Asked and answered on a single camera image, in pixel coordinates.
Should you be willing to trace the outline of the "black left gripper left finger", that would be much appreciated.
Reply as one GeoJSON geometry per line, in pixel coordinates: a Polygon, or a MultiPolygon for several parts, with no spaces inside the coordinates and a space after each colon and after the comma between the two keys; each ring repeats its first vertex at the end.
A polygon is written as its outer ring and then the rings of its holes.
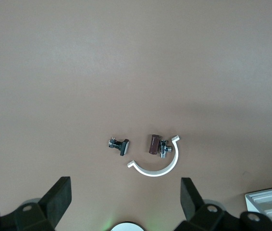
{"type": "Polygon", "coordinates": [[[0,215],[0,231],[54,231],[72,201],[70,177],[59,180],[41,198],[23,202],[0,215]]]}

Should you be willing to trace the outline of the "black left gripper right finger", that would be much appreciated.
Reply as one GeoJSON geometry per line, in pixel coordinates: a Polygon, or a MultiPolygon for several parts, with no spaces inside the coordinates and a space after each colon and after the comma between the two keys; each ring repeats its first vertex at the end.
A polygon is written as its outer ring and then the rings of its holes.
{"type": "Polygon", "coordinates": [[[206,203],[191,178],[181,178],[180,203],[185,220],[176,231],[272,231],[272,221],[264,214],[246,211],[237,218],[206,203]]]}

